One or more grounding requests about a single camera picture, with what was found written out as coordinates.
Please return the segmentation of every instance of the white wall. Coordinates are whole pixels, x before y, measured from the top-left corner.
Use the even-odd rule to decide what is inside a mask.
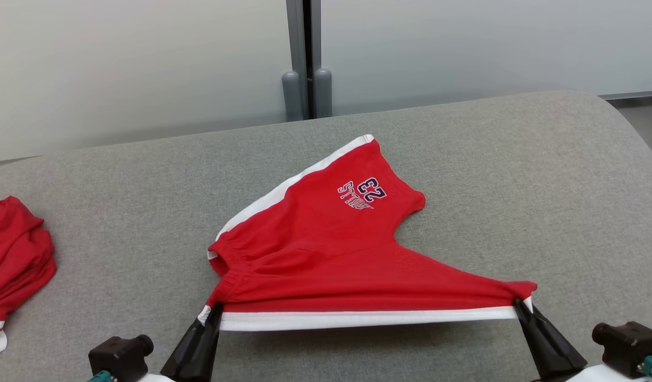
[[[285,0],[0,0],[0,160],[285,119]]]
[[[652,0],[322,0],[334,115],[652,90]]]

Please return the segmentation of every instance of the gray cushion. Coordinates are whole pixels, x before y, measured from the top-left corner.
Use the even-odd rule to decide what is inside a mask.
[[[145,333],[159,368],[218,281],[231,216],[365,133],[427,197],[397,231],[439,261],[533,280],[591,363],[598,322],[652,327],[652,152],[598,97],[542,92],[77,150],[0,168],[45,219],[57,275],[6,322],[0,380],[87,380],[88,351]],[[532,380],[518,322],[231,333],[214,380]]]

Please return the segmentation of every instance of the red shorts with white stripe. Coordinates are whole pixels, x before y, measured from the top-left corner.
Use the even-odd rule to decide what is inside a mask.
[[[472,275],[402,247],[399,223],[425,196],[394,174],[370,135],[239,212],[209,247],[221,281],[200,315],[221,329],[281,331],[515,318],[536,284]]]

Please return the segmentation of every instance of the embroidered number 23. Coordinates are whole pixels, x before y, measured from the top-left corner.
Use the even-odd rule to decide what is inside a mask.
[[[363,181],[357,186],[357,189],[360,194],[363,195],[364,200],[367,202],[373,202],[373,198],[385,198],[387,196],[385,194],[385,191],[382,190],[381,187],[379,187],[378,180],[375,179],[374,177],[371,177],[367,179],[366,181]]]

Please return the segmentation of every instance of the gray cylindrical post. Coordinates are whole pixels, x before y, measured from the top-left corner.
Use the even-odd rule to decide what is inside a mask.
[[[320,68],[314,72],[314,116],[316,118],[333,116],[331,97],[331,71]]]
[[[286,120],[302,121],[302,97],[300,96],[300,76],[293,72],[285,72],[281,76],[286,104]]]

